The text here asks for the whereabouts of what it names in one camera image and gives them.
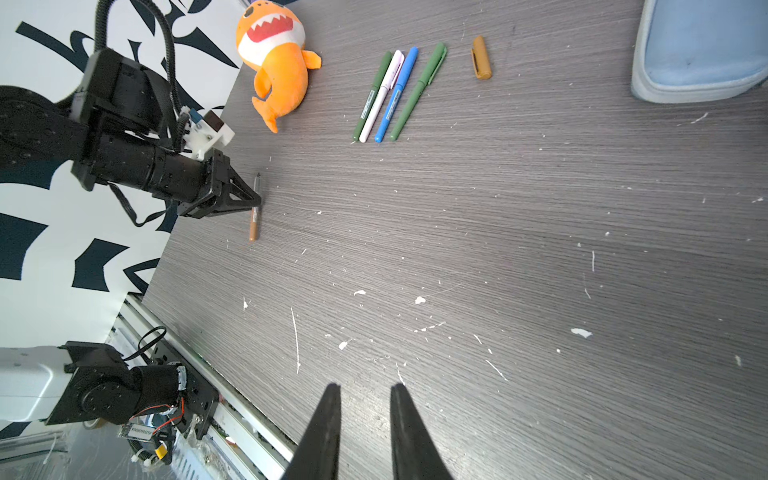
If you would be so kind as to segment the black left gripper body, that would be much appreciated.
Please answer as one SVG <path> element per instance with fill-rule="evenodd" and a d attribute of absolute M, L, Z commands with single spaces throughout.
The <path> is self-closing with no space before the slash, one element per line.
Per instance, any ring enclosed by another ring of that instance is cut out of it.
<path fill-rule="evenodd" d="M 229 159 L 221 150 L 211 150 L 203 162 L 203 175 L 199 190 L 191 202 L 177 207 L 180 217 L 204 218 L 219 216 L 230 211 Z"/>

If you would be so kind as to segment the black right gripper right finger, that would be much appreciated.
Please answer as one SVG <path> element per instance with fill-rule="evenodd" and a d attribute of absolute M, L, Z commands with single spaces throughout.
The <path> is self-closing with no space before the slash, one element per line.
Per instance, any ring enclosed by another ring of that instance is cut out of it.
<path fill-rule="evenodd" d="M 453 479 L 402 383 L 391 388 L 390 427 L 395 480 Z"/>

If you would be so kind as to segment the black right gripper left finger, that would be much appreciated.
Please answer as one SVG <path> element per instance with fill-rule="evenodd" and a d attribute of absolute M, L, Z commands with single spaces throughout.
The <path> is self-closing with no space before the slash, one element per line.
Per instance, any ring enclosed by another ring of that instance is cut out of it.
<path fill-rule="evenodd" d="M 336 480 L 341 435 L 341 387 L 329 384 L 282 480 Z"/>

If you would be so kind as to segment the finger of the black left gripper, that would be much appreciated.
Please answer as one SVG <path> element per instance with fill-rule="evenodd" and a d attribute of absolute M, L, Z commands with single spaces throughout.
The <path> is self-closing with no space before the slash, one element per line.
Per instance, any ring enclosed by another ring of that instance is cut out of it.
<path fill-rule="evenodd" d="M 254 202 L 235 202 L 234 204 L 222 203 L 216 205 L 206 205 L 197 211 L 197 217 L 204 218 L 230 213 L 245 212 L 257 207 L 260 207 L 260 204 L 255 204 Z"/>
<path fill-rule="evenodd" d="M 233 167 L 230 167 L 228 180 L 227 207 L 260 207 L 262 205 L 262 175 L 260 172 L 257 172 L 253 179 L 248 182 Z"/>

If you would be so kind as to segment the brown pen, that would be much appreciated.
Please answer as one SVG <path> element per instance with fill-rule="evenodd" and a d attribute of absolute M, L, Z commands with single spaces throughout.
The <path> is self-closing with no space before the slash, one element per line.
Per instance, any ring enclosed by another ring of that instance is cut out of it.
<path fill-rule="evenodd" d="M 253 190 L 258 196 L 261 196 L 261 174 L 258 173 L 254 179 Z M 249 230 L 249 241 L 255 242 L 259 239 L 261 205 L 255 206 L 251 210 L 251 221 Z"/>

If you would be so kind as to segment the pink pen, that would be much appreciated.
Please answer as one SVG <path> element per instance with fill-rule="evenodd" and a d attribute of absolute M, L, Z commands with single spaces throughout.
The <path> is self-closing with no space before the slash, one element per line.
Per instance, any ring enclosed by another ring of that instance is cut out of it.
<path fill-rule="evenodd" d="M 365 143 L 374 127 L 379 112 L 383 106 L 383 103 L 388 95 L 388 92 L 393 88 L 396 83 L 397 77 L 402 69 L 405 56 L 401 50 L 396 50 L 392 56 L 392 59 L 385 71 L 385 75 L 378 88 L 377 94 L 374 98 L 372 107 L 369 111 L 369 115 L 365 121 L 363 129 L 361 131 L 359 141 Z"/>

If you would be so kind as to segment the thin dark green pen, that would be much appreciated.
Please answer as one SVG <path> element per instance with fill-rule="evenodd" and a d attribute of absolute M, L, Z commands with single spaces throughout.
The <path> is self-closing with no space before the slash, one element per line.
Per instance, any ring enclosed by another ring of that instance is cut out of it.
<path fill-rule="evenodd" d="M 364 128 L 365 122 L 368 118 L 368 115 L 371 111 L 374 99 L 378 93 L 378 90 L 382 84 L 382 81 L 385 77 L 386 71 L 390 65 L 390 62 L 393 58 L 393 52 L 387 51 L 384 56 L 382 57 L 380 61 L 380 65 L 378 68 L 378 71 L 374 77 L 374 80 L 372 82 L 371 88 L 369 90 L 366 102 L 364 104 L 364 107 L 362 109 L 362 112 L 359 116 L 357 125 L 355 127 L 354 133 L 353 133 L 353 140 L 358 141 L 360 138 L 360 135 L 362 133 L 362 130 Z"/>

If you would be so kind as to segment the blue pen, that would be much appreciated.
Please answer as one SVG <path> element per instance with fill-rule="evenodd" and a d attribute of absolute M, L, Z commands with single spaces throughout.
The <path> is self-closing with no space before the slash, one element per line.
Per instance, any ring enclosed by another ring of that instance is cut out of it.
<path fill-rule="evenodd" d="M 405 90 L 412 68 L 418 58 L 418 54 L 419 54 L 419 48 L 412 47 L 409 50 L 407 56 L 404 56 L 403 54 L 400 54 L 399 56 L 400 61 L 399 61 L 399 69 L 397 71 L 397 78 L 395 80 L 394 86 L 391 88 L 393 95 L 388 104 L 384 119 L 382 120 L 379 130 L 377 131 L 377 134 L 375 137 L 375 141 L 377 143 L 381 143 L 384 139 L 385 133 L 387 132 L 387 129 L 391 123 L 392 117 L 394 116 L 395 110 L 399 104 L 402 93 Z"/>

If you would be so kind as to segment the brown pen cap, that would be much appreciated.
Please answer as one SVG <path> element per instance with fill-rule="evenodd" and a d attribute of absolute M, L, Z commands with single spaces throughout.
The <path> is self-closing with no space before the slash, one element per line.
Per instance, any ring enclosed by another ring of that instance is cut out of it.
<path fill-rule="evenodd" d="M 477 36 L 473 40 L 471 55 L 475 77 L 478 80 L 490 79 L 492 77 L 492 68 L 483 36 Z"/>

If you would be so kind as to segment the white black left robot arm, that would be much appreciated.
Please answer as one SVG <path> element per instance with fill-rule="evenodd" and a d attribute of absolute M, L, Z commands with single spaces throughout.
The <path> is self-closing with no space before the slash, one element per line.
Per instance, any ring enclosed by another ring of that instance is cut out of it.
<path fill-rule="evenodd" d="M 167 70 L 159 75 L 107 45 L 111 3 L 95 12 L 95 47 L 82 81 L 67 98 L 51 102 L 30 90 L 1 90 L 1 163 L 5 167 L 59 158 L 91 190 L 98 184 L 120 194 L 126 187 L 164 200 L 182 217 L 204 218 L 248 211 L 261 195 L 218 148 L 225 130 L 214 113 L 198 114 L 180 100 L 171 26 L 146 2 L 164 38 Z M 5 347 L 1 351 L 1 417 L 48 425 L 104 420 L 116 425 L 168 412 L 168 429 L 202 437 L 219 392 L 165 342 L 164 327 L 143 340 L 136 355 L 161 355 L 135 365 L 105 343 L 69 341 L 60 346 Z"/>

